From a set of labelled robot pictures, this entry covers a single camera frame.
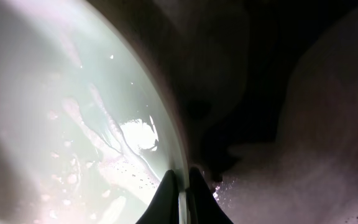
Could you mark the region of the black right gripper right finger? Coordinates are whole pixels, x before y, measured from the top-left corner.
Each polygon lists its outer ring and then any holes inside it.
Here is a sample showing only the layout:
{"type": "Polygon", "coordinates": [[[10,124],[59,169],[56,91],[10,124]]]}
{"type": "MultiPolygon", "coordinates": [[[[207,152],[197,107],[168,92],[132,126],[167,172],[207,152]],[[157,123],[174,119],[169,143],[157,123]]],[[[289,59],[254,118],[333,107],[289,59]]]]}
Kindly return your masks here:
{"type": "Polygon", "coordinates": [[[207,183],[199,169],[189,170],[189,187],[185,190],[186,202],[193,224],[233,224],[228,216],[220,209],[210,192],[207,183]]]}

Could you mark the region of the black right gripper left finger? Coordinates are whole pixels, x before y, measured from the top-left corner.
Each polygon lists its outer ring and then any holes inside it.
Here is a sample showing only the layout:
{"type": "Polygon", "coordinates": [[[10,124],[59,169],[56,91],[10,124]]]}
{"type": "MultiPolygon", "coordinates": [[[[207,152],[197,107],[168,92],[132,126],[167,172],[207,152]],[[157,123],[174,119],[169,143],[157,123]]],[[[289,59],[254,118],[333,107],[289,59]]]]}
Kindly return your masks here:
{"type": "Polygon", "coordinates": [[[166,171],[150,205],[136,224],[178,224],[179,190],[173,170],[166,171]]]}

